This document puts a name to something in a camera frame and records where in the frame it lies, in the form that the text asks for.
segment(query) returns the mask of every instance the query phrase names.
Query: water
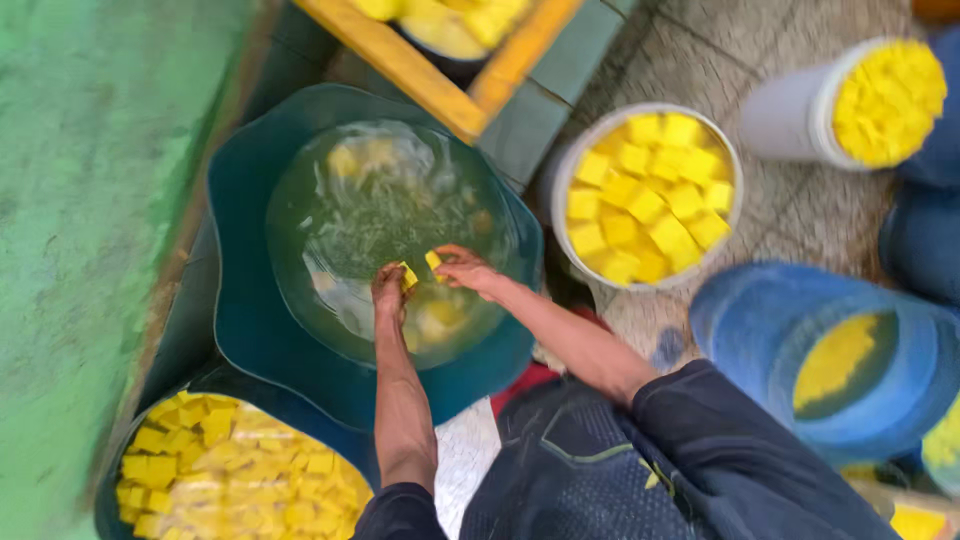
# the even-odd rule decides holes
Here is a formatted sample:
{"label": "water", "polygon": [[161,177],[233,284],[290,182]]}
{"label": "water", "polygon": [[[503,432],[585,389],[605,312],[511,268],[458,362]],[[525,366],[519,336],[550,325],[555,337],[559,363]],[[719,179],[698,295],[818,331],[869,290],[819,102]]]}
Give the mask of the water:
{"label": "water", "polygon": [[404,260],[420,279],[403,327],[417,367],[476,344],[503,310],[437,283],[423,255],[452,242],[509,266],[516,230],[490,174],[460,141],[399,122],[319,134],[267,209],[268,249],[291,313],[327,347],[374,365],[370,281],[386,262]]}

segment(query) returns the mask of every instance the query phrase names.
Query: person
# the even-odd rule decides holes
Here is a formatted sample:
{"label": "person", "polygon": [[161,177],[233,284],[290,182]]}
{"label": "person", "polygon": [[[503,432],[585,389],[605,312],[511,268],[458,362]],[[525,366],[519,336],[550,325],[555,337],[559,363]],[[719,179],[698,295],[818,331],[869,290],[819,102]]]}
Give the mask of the person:
{"label": "person", "polygon": [[[712,365],[661,376],[594,322],[446,245],[434,272],[512,314],[573,377],[497,416],[502,448],[464,515],[463,540],[899,538],[844,481]],[[437,440],[403,341],[404,270],[372,284],[373,436],[382,487],[358,540],[441,539]]]}

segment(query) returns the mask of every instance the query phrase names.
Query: wooden crate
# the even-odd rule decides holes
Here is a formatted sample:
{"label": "wooden crate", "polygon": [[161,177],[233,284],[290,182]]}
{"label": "wooden crate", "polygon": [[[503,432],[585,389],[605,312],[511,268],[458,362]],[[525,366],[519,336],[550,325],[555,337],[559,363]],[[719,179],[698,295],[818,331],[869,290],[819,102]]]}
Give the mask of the wooden crate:
{"label": "wooden crate", "polygon": [[331,34],[374,69],[472,144],[584,0],[539,0],[487,61],[464,92],[386,24],[370,19],[350,0],[295,0]]}

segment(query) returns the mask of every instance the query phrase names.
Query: forearm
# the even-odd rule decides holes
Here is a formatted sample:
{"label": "forearm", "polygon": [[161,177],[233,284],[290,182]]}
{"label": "forearm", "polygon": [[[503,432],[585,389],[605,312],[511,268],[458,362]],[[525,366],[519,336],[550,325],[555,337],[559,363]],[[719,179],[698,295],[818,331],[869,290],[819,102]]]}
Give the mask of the forearm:
{"label": "forearm", "polygon": [[423,386],[396,319],[376,329],[376,416],[373,437],[383,486],[415,482],[433,493],[437,438]]}
{"label": "forearm", "polygon": [[642,356],[616,336],[523,284],[499,276],[492,297],[573,375],[621,404],[629,406],[636,391],[659,376]]}

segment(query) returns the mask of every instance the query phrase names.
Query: hand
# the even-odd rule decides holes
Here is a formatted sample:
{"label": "hand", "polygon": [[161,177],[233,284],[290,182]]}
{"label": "hand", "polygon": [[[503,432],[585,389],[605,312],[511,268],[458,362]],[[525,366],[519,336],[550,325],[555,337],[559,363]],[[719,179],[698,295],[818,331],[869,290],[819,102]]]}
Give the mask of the hand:
{"label": "hand", "polygon": [[493,289],[500,275],[479,255],[456,244],[446,244],[434,251],[449,256],[433,269],[434,274],[446,276],[451,287],[470,288],[487,302],[493,300]]}
{"label": "hand", "polygon": [[376,277],[370,285],[370,292],[373,296],[373,313],[377,319],[386,317],[403,324],[403,319],[406,317],[403,306],[413,290],[403,292],[404,274],[406,269],[400,266],[399,262],[388,262],[376,271]]}

